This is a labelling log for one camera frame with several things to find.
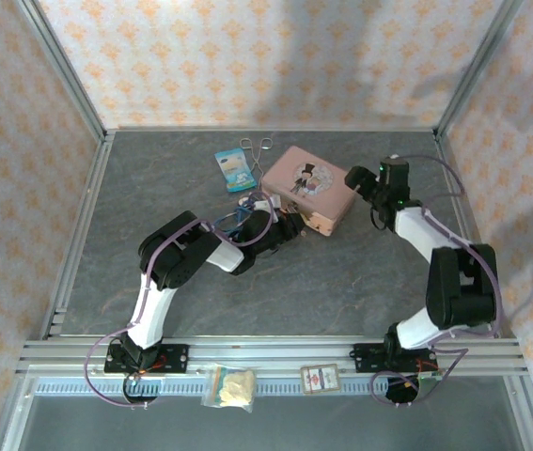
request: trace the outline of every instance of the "wall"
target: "wall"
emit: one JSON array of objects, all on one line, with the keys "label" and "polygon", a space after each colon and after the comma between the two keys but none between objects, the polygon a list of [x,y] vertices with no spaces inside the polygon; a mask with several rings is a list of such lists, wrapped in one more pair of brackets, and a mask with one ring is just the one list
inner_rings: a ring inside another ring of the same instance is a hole
[{"label": "wall", "polygon": [[40,0],[108,128],[431,128],[501,0]]},{"label": "wall", "polygon": [[38,334],[96,144],[29,31],[0,1],[0,412]]},{"label": "wall", "polygon": [[506,315],[533,377],[533,0],[521,6],[449,139]]}]

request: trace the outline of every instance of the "clear panel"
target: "clear panel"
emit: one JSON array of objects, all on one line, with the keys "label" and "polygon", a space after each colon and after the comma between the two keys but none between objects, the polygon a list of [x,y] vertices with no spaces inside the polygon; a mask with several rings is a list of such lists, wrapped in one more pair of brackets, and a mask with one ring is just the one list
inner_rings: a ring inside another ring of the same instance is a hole
[{"label": "clear panel", "polygon": [[36,397],[24,450],[522,450],[502,378],[455,378],[408,409],[370,397],[260,397],[254,411],[172,397],[135,411],[93,397]]}]

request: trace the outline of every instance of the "orange patterned wallpaper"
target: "orange patterned wallpaper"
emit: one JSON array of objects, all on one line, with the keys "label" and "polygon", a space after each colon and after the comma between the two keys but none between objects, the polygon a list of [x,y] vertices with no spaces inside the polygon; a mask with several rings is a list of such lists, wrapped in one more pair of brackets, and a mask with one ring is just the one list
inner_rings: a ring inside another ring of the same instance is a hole
[{"label": "orange patterned wallpaper", "polygon": [[361,130],[435,125],[501,4],[40,2],[108,128]]},{"label": "orange patterned wallpaper", "polygon": [[449,138],[481,238],[497,251],[506,314],[533,377],[533,0]]},{"label": "orange patterned wallpaper", "polygon": [[95,147],[16,2],[0,0],[0,412],[39,332]]}]

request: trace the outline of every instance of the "food in plastic bag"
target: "food in plastic bag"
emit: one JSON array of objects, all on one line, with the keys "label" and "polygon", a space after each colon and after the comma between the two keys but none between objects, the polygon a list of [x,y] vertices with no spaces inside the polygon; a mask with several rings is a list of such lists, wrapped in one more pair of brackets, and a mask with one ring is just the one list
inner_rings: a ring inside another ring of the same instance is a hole
[{"label": "food in plastic bag", "polygon": [[256,386],[256,373],[251,369],[215,365],[208,373],[201,404],[241,407],[251,412]]}]

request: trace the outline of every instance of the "marble surface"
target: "marble surface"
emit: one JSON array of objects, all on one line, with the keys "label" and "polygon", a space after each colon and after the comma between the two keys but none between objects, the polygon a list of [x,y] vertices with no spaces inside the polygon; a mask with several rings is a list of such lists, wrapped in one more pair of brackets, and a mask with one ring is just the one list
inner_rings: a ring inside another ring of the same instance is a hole
[{"label": "marble surface", "polygon": [[[249,136],[269,136],[267,170],[290,146],[344,169],[377,169],[386,155],[435,155],[429,133],[418,132],[117,132],[76,275],[63,334],[105,334],[124,326],[140,284],[139,243],[184,210],[214,220],[230,212],[213,158]],[[412,196],[447,191],[442,168],[411,161]],[[449,199],[433,206],[458,231]],[[376,230],[368,204],[357,198],[329,238],[308,230],[278,253],[231,276],[204,265],[179,289],[165,336],[205,334],[363,334],[388,326],[424,305],[428,265],[406,241]]]}]

